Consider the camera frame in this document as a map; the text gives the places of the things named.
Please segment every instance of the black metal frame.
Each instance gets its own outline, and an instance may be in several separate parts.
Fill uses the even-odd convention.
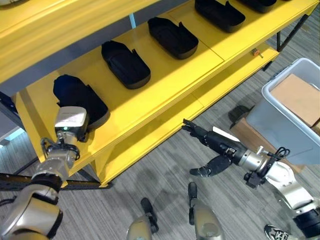
[[[301,17],[299,22],[295,25],[293,30],[289,33],[289,35],[286,37],[284,42],[281,44],[281,31],[278,31],[276,33],[276,50],[281,53],[281,51],[287,46],[287,44],[290,42],[290,40],[294,37],[294,35],[298,32],[298,30],[302,27],[302,25],[305,23],[305,21],[308,19],[309,15],[305,14]],[[263,71],[267,70],[273,61],[268,62],[264,68]]]
[[[39,159],[35,157],[13,174],[0,173],[0,192],[20,191],[25,186],[29,185],[31,182],[31,177],[19,174],[38,160]],[[67,180],[68,185],[62,188],[62,190],[97,190],[109,189],[113,186],[113,183],[109,182],[106,187],[100,187],[101,183],[83,169],[80,169],[77,173],[87,179],[87,181]]]
[[[30,176],[0,173],[0,192],[20,191],[31,182]],[[75,181],[67,180],[68,185],[61,190],[96,190],[109,189],[113,186],[110,182],[107,187],[100,187],[98,181]]]

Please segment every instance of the empty tray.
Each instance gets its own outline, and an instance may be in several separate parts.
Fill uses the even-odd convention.
[[[149,67],[136,50],[132,52],[126,45],[116,41],[102,44],[101,54],[109,69],[128,89],[138,89],[150,80]]]
[[[239,0],[249,7],[253,8],[257,12],[267,13],[269,12],[277,0]]]
[[[195,0],[194,7],[198,13],[227,33],[237,31],[246,19],[228,1],[223,5],[215,0]]]
[[[186,59],[195,53],[199,40],[182,22],[179,26],[166,18],[154,17],[148,21],[149,32],[169,53]]]

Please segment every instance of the gray wall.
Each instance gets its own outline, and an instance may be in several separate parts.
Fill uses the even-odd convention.
[[[161,0],[139,10],[134,13],[136,25],[140,25],[148,19],[164,13],[183,2],[186,2],[186,0]],[[0,84],[0,91],[8,96],[12,96],[36,80],[130,29],[131,24],[129,17],[125,17],[109,26],[106,26],[11,77],[6,82]],[[0,114],[0,123],[0,136],[11,131],[15,127],[15,125],[3,114]]]

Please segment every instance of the black tray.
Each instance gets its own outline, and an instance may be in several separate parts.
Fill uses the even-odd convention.
[[[246,17],[227,1],[225,5],[215,0],[195,0],[195,9],[227,33],[237,31]]]
[[[239,0],[260,13],[269,12],[277,0]]]
[[[102,44],[101,54],[109,69],[128,89],[138,89],[150,80],[149,67],[136,50],[132,52],[126,45],[116,41]]]
[[[149,32],[169,53],[186,59],[195,53],[199,40],[182,22],[179,26],[166,18],[154,17],[148,21]]]
[[[89,86],[79,78],[70,75],[59,76],[54,80],[53,93],[59,99],[60,107],[75,106],[85,108],[88,116],[88,130],[97,129],[110,117],[107,105]]]

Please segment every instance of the yellow shelving unit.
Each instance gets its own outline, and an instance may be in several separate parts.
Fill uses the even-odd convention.
[[[0,83],[159,0],[23,0],[0,6]]]
[[[194,7],[194,0],[169,11],[168,14],[175,20],[183,22],[183,25],[206,46],[227,61],[241,57],[239,53],[251,50],[253,46],[265,42],[303,14],[310,14],[319,3],[318,0],[278,0],[270,12],[259,13],[238,0],[229,0],[229,2],[245,15],[241,28],[233,33],[221,31],[198,14]]]
[[[58,99],[53,94],[54,80],[63,74],[89,84],[110,109],[110,119],[79,143],[81,158],[70,175],[91,163],[105,186],[145,153],[179,129],[183,118],[194,118],[223,97],[248,76],[277,56],[262,43],[304,14],[310,14],[318,0],[277,1],[274,9],[256,13],[231,0],[246,15],[243,27],[224,33],[193,8],[189,1],[160,17],[183,24],[199,39],[196,53],[184,60],[170,56],[154,40],[146,23],[114,40],[137,53],[151,69],[145,86],[129,90],[111,73],[98,47],[53,71],[15,96],[23,125],[40,161],[42,137],[55,139],[54,120]],[[264,58],[249,52],[259,48]]]
[[[195,118],[278,55],[278,52],[267,44],[260,45],[259,49],[263,58],[246,54],[123,140],[115,146],[110,156],[103,156],[105,166],[98,175],[101,186],[107,186],[117,175],[178,131],[183,124],[183,118]]]

